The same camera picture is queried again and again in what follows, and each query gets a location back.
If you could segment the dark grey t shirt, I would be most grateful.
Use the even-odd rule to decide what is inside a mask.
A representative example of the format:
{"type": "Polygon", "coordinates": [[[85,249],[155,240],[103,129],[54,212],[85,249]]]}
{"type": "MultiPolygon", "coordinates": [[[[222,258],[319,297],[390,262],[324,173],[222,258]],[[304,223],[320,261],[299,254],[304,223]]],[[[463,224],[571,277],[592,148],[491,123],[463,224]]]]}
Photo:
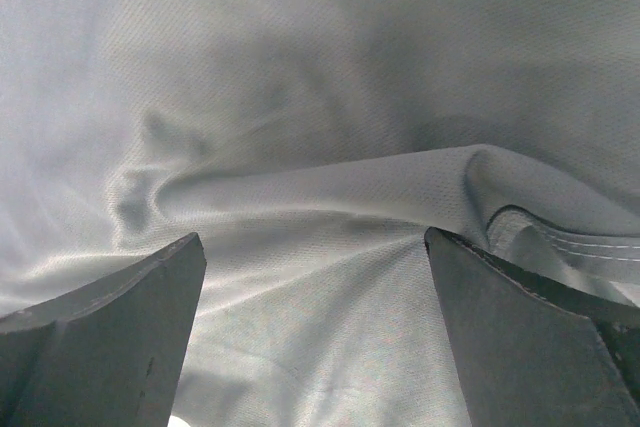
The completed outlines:
{"type": "Polygon", "coordinates": [[[1,0],[1,310],[190,232],[172,416],[465,426],[431,227],[639,300],[639,0],[1,0]]]}

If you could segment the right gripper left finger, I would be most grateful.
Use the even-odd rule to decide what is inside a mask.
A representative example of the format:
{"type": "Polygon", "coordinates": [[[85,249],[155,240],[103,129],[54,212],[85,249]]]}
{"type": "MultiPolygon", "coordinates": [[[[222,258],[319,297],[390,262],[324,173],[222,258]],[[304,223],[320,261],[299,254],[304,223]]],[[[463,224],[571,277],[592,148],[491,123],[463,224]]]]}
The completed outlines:
{"type": "Polygon", "coordinates": [[[167,425],[205,270],[190,233],[2,317],[2,425],[167,425]]]}

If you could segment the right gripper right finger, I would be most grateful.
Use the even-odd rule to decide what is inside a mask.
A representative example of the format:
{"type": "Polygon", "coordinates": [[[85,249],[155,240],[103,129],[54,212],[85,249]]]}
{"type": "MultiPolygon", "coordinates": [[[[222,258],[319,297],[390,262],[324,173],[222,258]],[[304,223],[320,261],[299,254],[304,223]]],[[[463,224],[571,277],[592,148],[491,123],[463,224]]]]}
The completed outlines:
{"type": "Polygon", "coordinates": [[[437,228],[425,245],[474,426],[636,426],[639,309],[437,228]]]}

